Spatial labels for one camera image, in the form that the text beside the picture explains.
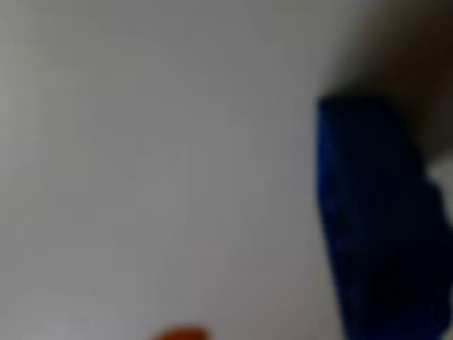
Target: white surface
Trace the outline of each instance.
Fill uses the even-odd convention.
[[[340,339],[314,99],[370,4],[2,1],[0,337]]]

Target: orange object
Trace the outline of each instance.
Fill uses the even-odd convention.
[[[208,340],[207,331],[200,327],[179,327],[165,331],[155,340]]]

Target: gray background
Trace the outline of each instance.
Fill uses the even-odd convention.
[[[2,1],[0,337],[341,339],[314,103],[391,2]]]

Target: white wall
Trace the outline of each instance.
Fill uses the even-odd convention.
[[[361,0],[5,0],[0,337],[339,339],[314,99]]]

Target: blue object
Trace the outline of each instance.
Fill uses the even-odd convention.
[[[453,239],[439,190],[396,109],[379,96],[319,102],[318,198],[352,340],[440,339]]]

